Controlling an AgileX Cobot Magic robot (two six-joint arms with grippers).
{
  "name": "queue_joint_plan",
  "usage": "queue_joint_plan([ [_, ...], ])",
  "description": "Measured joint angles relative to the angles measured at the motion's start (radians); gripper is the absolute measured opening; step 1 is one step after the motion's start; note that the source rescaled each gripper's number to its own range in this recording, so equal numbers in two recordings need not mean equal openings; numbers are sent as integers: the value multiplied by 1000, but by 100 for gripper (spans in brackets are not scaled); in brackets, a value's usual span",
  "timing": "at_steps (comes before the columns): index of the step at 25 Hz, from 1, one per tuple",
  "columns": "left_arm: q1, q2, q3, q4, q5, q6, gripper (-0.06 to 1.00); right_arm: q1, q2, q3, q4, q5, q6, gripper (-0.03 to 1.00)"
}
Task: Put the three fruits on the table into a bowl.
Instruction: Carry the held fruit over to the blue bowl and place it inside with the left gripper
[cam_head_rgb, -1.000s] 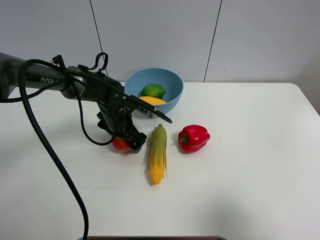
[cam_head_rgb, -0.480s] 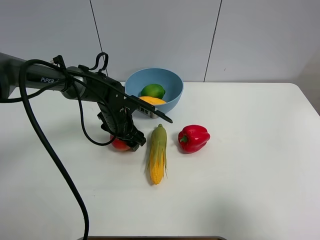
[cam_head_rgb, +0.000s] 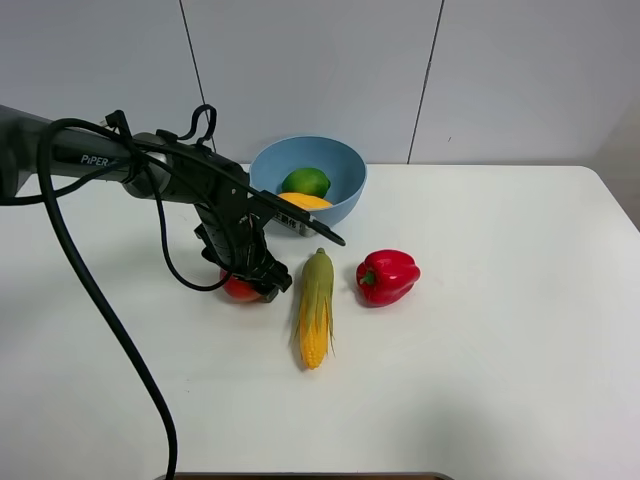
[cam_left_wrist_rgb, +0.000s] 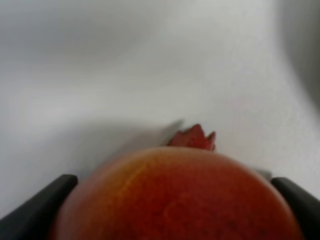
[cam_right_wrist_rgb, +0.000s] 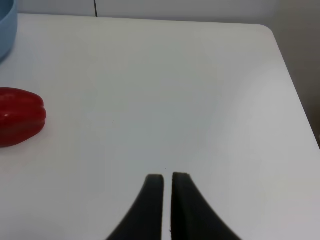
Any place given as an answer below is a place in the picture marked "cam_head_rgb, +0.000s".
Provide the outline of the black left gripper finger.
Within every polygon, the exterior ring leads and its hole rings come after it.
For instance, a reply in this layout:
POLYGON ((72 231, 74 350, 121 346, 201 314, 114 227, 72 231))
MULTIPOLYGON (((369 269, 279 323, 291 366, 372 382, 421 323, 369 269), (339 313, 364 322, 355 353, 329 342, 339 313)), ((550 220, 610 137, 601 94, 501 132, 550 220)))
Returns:
POLYGON ((292 276, 286 265, 267 259, 260 264, 251 265, 244 271, 234 273, 234 277, 245 283, 258 295, 259 300, 272 302, 280 292, 286 292, 292 285, 292 276))

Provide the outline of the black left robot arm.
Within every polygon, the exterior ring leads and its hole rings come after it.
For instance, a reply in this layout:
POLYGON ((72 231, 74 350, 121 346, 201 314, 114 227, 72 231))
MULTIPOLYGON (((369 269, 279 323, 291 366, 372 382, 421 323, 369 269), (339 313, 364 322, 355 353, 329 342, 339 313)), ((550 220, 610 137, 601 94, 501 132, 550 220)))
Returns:
POLYGON ((53 192, 56 198, 105 179, 120 183, 135 198, 189 204, 200 219, 195 234, 204 244, 202 255, 223 272, 216 285, 244 281, 270 301, 292 284, 264 234, 280 203, 255 192, 238 163, 205 146, 214 128, 210 123, 202 137, 194 129, 183 136, 165 130, 132 134, 121 110, 100 126, 73 118, 50 121, 4 106, 1 203, 43 202, 43 195, 22 196, 19 191, 30 176, 45 172, 73 180, 53 192))

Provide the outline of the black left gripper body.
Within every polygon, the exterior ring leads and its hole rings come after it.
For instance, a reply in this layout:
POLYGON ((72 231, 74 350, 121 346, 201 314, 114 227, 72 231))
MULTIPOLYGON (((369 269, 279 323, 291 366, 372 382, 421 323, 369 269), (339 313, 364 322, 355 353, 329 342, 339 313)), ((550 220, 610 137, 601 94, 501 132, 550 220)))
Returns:
POLYGON ((248 197, 221 197, 213 206, 194 205, 201 226, 197 229, 207 256, 233 273, 267 273, 273 268, 264 227, 273 208, 248 197))

